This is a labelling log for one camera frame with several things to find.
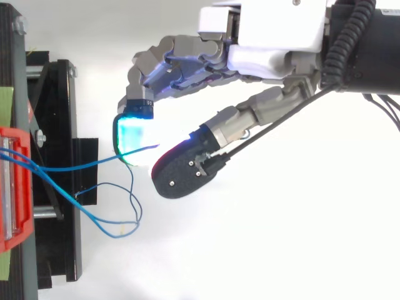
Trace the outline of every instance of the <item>robotic hand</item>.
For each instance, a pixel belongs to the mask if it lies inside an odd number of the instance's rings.
[[[137,53],[121,118],[154,117],[154,102],[235,80],[278,83],[229,106],[166,153],[152,179],[165,198],[186,196],[211,181],[232,156],[331,91],[400,92],[400,12],[375,0],[247,0],[205,7],[199,36],[167,36]],[[322,92],[315,95],[317,86]],[[245,132],[269,127],[229,153],[216,154]]]

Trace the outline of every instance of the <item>red clamp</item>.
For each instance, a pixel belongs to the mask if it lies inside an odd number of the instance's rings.
[[[0,127],[0,148],[31,157],[28,132]],[[10,158],[20,157],[3,152]],[[0,160],[0,253],[21,244],[33,233],[32,175],[17,164]]]

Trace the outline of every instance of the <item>glowing fingertip sensor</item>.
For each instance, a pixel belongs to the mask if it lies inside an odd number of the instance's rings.
[[[117,155],[159,144],[154,103],[145,99],[127,100],[124,112],[114,119],[112,131]],[[151,152],[147,150],[127,155],[121,160],[132,166],[145,166],[149,163]]]

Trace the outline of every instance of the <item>white background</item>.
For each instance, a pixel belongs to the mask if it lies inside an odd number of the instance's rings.
[[[29,20],[27,49],[50,50],[52,60],[78,67],[78,135],[98,137],[99,158],[106,158],[113,155],[112,121],[133,55],[165,35],[195,34],[199,8],[212,1],[11,2]],[[378,6],[399,8],[389,0]],[[265,88],[210,88],[157,103],[156,112],[189,133]],[[381,111],[361,95],[332,94],[187,198],[161,198],[148,170],[134,168],[144,207],[140,230],[115,241],[82,216],[81,279],[54,278],[39,297],[399,299],[399,152],[399,133]],[[129,180],[118,161],[99,167],[99,182],[129,186]],[[108,187],[100,188],[90,210],[109,219],[131,217],[127,194]]]

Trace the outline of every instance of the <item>metal rod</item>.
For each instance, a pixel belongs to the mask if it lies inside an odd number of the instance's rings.
[[[33,208],[33,216],[35,219],[53,219],[57,214],[52,206],[36,206]]]
[[[26,67],[26,77],[28,79],[37,79],[42,73],[43,66],[29,66]]]

